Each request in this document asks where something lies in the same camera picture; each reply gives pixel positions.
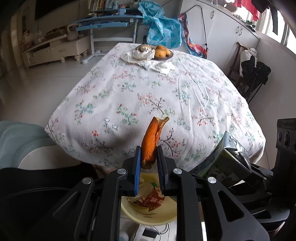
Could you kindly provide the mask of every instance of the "white tablecloth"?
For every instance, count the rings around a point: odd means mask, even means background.
[[[45,131],[71,156],[118,168],[134,156],[153,118],[170,117],[159,144],[191,170],[228,131],[256,162],[265,137],[245,99],[211,61],[173,51],[166,76],[120,59],[137,44],[117,44],[73,88]]]

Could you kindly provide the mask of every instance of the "orange peel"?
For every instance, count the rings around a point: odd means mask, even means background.
[[[160,119],[153,117],[146,133],[144,135],[141,146],[141,167],[143,169],[151,169],[156,161],[156,147],[160,138],[161,130],[170,118]]]

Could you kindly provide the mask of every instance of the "window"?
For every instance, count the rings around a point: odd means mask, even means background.
[[[273,30],[273,22],[272,22],[272,18],[270,18],[270,24],[269,24],[269,28],[266,32],[266,35],[273,38],[274,40],[276,40],[277,42],[281,42],[281,39],[283,37],[283,33],[284,33],[284,28],[285,28],[285,20],[282,17],[281,13],[278,11],[278,35],[276,35],[272,30]]]
[[[292,33],[288,22],[285,21],[283,16],[279,11],[278,13],[278,35],[276,35],[273,30],[273,22],[271,17],[271,12],[266,9],[264,13],[260,16],[259,23],[256,26],[256,30],[260,31],[267,36],[271,37],[275,41],[279,42],[283,47],[287,47],[294,54],[296,54],[296,38]]]
[[[291,29],[289,29],[289,36],[287,37],[287,48],[296,54],[296,38]]]
[[[238,7],[234,13],[240,16],[244,21],[247,21],[250,15],[252,16],[252,14],[243,6]]]

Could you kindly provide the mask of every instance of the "drawer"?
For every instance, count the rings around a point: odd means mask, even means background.
[[[32,54],[32,57],[29,58],[30,60],[30,65],[35,65],[35,64],[42,64],[46,62],[53,61],[51,51],[49,48],[39,50],[37,52],[34,52]]]
[[[51,48],[51,54],[56,59],[78,55],[76,44],[69,43]]]

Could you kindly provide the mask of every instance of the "food wrapper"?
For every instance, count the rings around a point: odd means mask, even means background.
[[[247,150],[226,131],[213,152],[189,173],[215,177],[231,187],[250,176],[252,168]]]
[[[155,183],[152,184],[154,184],[153,192],[134,202],[141,207],[148,207],[148,212],[160,207],[165,200],[165,196],[162,195],[160,188],[157,187]]]
[[[153,117],[151,120],[141,146],[141,167],[143,169],[151,169],[155,163],[155,149],[160,138],[161,130],[169,119],[169,117],[166,117],[165,119]]]

